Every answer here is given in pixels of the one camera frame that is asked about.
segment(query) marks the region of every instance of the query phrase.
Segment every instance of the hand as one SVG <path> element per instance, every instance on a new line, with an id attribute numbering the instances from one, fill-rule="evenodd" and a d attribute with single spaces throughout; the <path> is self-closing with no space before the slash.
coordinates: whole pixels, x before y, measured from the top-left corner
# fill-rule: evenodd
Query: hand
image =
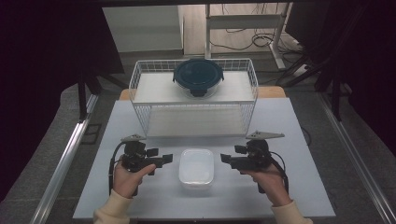
<path id="1" fill-rule="evenodd" d="M 113 189 L 124 198 L 132 198 L 137 186 L 142 183 L 143 176 L 155 170 L 155 164 L 148 165 L 136 173 L 131 173 L 118 162 L 114 170 Z"/>
<path id="2" fill-rule="evenodd" d="M 280 172 L 273 164 L 264 171 L 241 170 L 240 172 L 253 177 L 253 181 L 258 183 L 262 189 L 264 189 L 268 199 L 274 207 L 291 203 L 291 198 L 285 190 Z"/>

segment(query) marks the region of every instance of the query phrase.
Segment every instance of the white table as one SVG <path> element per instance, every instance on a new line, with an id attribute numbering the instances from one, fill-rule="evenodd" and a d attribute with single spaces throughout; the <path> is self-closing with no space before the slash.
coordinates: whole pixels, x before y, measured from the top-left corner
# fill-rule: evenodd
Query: white table
<path id="1" fill-rule="evenodd" d="M 256 130 L 286 135 L 267 142 L 270 150 L 280 154 L 286 163 L 290 195 L 302 214 L 306 217 L 335 216 L 290 99 L 259 99 L 249 132 Z M 93 210 L 106 202 L 110 158 L 120 139 L 133 133 L 143 134 L 134 109 L 128 101 L 117 101 L 74 218 L 92 218 Z M 220 153 L 236 156 L 233 146 L 244 145 L 246 141 L 242 137 L 146 140 L 147 148 L 158 147 L 160 156 L 173 153 L 174 161 L 157 169 L 155 175 L 144 177 L 128 215 L 144 220 L 260 219 L 272 216 L 271 203 L 258 192 L 251 177 L 240 175 L 220 160 Z M 178 180 L 180 154 L 190 147 L 207 148 L 214 153 L 215 177 L 209 190 L 183 189 Z"/>

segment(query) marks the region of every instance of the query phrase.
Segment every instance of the beige sleeve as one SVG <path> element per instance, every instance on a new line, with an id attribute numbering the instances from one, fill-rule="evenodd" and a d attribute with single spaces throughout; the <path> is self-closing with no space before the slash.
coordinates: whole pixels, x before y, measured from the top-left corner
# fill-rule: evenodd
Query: beige sleeve
<path id="1" fill-rule="evenodd" d="M 131 202 L 132 199 L 126 199 L 112 189 L 105 205 L 94 211 L 93 223 L 128 224 L 130 219 L 126 211 Z"/>
<path id="2" fill-rule="evenodd" d="M 275 215 L 277 224 L 312 224 L 312 220 L 309 218 L 304 218 L 297 208 L 295 201 L 292 203 L 280 206 L 272 207 Z"/>

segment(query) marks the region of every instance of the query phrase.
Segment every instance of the gray carpet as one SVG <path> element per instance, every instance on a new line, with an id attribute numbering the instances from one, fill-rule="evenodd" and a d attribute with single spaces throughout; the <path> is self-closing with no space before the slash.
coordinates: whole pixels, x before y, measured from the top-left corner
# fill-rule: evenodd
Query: gray carpet
<path id="1" fill-rule="evenodd" d="M 177 59 L 179 53 L 170 54 L 123 54 L 122 62 L 127 75 L 114 77 L 128 83 L 128 74 L 134 69 L 137 59 Z M 281 76 L 276 71 L 270 54 L 246 55 L 253 59 L 262 85 L 273 85 L 274 78 Z M 383 223 L 370 195 L 364 188 L 360 177 L 351 164 L 349 157 L 337 137 L 333 126 L 323 110 L 318 94 L 314 92 L 311 77 L 295 87 L 285 89 L 291 99 L 309 148 L 318 167 L 327 194 L 332 203 L 336 217 L 315 218 L 315 223 Z M 99 96 L 91 119 L 91 128 L 79 146 L 71 164 L 47 223 L 91 223 L 91 220 L 74 220 L 72 218 L 78 198 L 91 170 L 92 162 L 100 145 L 101 137 L 114 102 L 121 89 L 100 78 L 103 92 Z M 43 138 L 35 155 L 26 166 L 8 196 L 0 204 L 0 223 L 28 223 L 48 185 L 56 165 L 63 154 L 71 132 L 78 122 L 77 88 L 64 91 L 61 107 L 52 122 L 47 135 Z M 360 119 L 348 104 L 347 97 L 341 99 L 341 117 L 355 146 L 366 162 L 378 184 L 384 190 L 392 207 L 396 207 L 396 160 L 373 131 Z M 272 218 L 265 223 L 275 223 Z"/>

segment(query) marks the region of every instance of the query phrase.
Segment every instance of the wire rack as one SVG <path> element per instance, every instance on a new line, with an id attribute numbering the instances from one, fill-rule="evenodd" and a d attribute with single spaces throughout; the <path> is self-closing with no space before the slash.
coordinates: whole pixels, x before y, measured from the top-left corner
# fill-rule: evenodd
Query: wire rack
<path id="1" fill-rule="evenodd" d="M 185 97 L 173 72 L 186 60 L 138 61 L 129 94 L 146 136 L 246 135 L 258 95 L 250 59 L 213 59 L 224 73 L 207 99 Z"/>

